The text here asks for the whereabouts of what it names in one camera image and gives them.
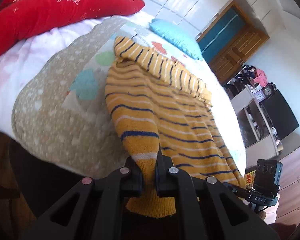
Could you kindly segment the person's right hand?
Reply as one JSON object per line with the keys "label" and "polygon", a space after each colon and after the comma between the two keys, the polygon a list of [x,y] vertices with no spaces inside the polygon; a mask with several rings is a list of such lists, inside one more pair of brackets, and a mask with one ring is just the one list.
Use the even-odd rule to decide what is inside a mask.
{"label": "person's right hand", "polygon": [[266,196],[256,191],[248,192],[243,199],[243,203],[257,214],[266,224],[273,224],[277,218],[280,194]]}

